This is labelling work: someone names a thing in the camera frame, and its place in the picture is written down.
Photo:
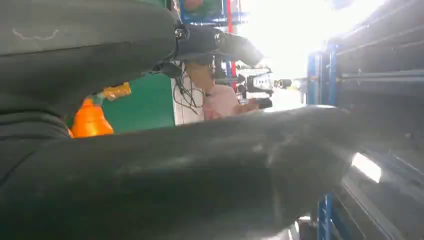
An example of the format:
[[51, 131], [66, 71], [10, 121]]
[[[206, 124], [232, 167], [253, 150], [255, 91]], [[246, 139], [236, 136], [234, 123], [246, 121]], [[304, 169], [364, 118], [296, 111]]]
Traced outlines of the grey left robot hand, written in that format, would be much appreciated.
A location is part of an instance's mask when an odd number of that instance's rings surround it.
[[260, 60], [139, 0], [1, 1], [1, 239], [261, 239], [307, 213], [359, 149], [340, 108], [69, 136], [65, 118], [91, 94], [212, 52]]

